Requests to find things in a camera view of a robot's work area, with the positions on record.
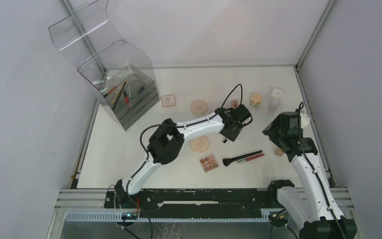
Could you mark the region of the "black powder brush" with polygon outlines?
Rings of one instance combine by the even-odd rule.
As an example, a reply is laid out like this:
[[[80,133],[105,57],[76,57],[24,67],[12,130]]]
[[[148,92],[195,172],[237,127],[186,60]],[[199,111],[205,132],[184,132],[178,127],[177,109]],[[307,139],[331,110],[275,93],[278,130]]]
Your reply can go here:
[[[250,157],[250,156],[254,156],[254,155],[257,155],[257,154],[260,154],[260,153],[263,153],[262,150],[258,150],[258,151],[254,151],[254,152],[251,152],[251,153],[247,153],[247,154],[243,154],[243,155],[240,155],[240,156],[236,156],[236,157],[233,157],[233,158],[224,158],[222,160],[222,163],[224,166],[229,166],[232,162],[235,162],[235,161],[238,161],[240,159],[243,159],[243,158],[247,158],[247,157]]]

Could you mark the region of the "wooden handle brush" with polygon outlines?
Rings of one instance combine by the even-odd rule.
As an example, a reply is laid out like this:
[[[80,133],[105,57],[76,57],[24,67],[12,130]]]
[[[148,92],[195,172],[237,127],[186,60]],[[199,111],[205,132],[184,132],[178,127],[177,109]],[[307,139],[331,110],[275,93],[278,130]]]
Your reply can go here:
[[[118,90],[118,92],[116,93],[115,97],[113,98],[112,106],[111,106],[112,108],[114,108],[115,105],[117,104],[117,101],[120,98],[120,95],[123,92],[125,85],[126,85],[126,81],[123,82],[123,84],[121,85],[120,89]]]

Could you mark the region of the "red lip pencil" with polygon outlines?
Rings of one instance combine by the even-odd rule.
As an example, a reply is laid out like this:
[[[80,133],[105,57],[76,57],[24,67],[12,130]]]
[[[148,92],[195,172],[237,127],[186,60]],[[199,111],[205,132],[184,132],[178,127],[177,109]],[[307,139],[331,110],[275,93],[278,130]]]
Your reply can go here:
[[[130,107],[130,99],[126,91],[123,91],[123,97],[124,97],[126,107],[127,108]]]

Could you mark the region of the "thin black liner brush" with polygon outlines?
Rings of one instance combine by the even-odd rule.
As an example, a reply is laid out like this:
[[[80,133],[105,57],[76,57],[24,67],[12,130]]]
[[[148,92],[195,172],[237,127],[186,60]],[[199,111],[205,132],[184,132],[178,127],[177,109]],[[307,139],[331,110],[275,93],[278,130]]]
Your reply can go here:
[[[127,87],[127,95],[128,95],[129,102],[131,102],[132,101],[132,94],[131,94],[131,87],[130,87],[130,85],[128,85],[128,87]]]

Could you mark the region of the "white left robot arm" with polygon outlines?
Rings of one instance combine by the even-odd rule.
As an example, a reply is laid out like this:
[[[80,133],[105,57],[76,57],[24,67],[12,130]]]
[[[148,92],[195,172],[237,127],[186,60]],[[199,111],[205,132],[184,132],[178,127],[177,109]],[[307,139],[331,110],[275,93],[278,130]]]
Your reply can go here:
[[[115,184],[116,201],[123,207],[131,207],[143,184],[162,165],[173,162],[187,140],[212,133],[219,133],[229,141],[235,141],[244,127],[253,120],[250,111],[240,104],[237,108],[217,108],[214,112],[191,121],[174,122],[166,119],[151,125],[140,134],[140,144],[145,157],[138,169],[128,178]]]

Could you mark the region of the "round beige sponge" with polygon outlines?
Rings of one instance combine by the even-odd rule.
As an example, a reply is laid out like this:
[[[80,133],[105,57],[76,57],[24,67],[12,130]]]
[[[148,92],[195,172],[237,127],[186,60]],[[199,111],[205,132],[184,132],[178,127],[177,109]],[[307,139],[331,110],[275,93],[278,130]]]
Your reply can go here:
[[[190,111],[197,116],[205,115],[207,108],[207,103],[204,100],[194,100],[190,104]]]
[[[190,148],[195,153],[206,152],[209,148],[209,140],[206,136],[200,136],[190,140]]]

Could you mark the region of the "small square pink compact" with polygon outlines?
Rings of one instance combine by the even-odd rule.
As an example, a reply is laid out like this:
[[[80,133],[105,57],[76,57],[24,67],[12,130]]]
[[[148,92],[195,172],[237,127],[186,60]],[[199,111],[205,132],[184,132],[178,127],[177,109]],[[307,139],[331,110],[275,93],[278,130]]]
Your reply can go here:
[[[162,107],[173,107],[176,105],[176,98],[174,94],[162,96]]]

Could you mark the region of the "clear acrylic makeup organizer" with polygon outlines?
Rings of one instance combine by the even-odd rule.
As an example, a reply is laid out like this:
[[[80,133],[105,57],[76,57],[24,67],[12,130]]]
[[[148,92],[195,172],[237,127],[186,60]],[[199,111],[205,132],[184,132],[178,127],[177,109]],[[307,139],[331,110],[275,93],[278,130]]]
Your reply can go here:
[[[102,108],[124,130],[128,130],[159,101],[154,67],[150,57],[125,40],[107,15],[109,2],[95,0],[73,7],[61,1],[65,18],[48,30],[56,49],[76,68],[95,89]],[[112,100],[126,81],[130,85],[132,101],[126,107],[123,92],[112,108]],[[143,83],[146,86],[140,94]],[[111,88],[117,88],[106,98]]]

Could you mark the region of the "dark concealer stick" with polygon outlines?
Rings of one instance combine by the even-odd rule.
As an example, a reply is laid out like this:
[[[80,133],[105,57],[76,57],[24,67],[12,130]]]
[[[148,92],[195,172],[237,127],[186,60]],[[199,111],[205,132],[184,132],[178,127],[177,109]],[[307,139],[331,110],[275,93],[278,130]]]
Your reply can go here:
[[[137,93],[137,94],[140,94],[141,92],[143,92],[143,90],[144,90],[145,86],[146,86],[146,83],[144,82],[144,83],[143,83],[143,84],[140,86],[140,88],[139,88],[139,90],[138,90],[138,93]]]

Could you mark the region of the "red silver lip gloss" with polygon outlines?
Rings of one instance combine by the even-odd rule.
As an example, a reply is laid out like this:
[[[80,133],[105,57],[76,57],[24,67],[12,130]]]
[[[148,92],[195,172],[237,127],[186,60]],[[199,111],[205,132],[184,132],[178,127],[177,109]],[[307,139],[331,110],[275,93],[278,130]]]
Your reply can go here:
[[[264,153],[260,153],[260,154],[256,154],[256,155],[253,155],[253,156],[250,156],[250,157],[247,157],[247,158],[243,158],[243,159],[238,160],[237,164],[242,164],[242,163],[245,163],[245,162],[249,162],[249,161],[252,161],[254,159],[263,157],[264,155],[265,155]]]

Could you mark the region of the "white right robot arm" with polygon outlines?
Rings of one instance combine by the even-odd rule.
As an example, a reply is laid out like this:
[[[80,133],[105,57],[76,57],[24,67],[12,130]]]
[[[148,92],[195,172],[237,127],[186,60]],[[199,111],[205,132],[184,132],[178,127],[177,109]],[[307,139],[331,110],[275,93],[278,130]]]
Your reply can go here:
[[[334,199],[312,138],[303,137],[297,112],[279,114],[263,131],[288,157],[302,184],[305,198],[286,181],[273,181],[268,202],[283,206],[295,221],[300,239],[353,239],[357,226]]]

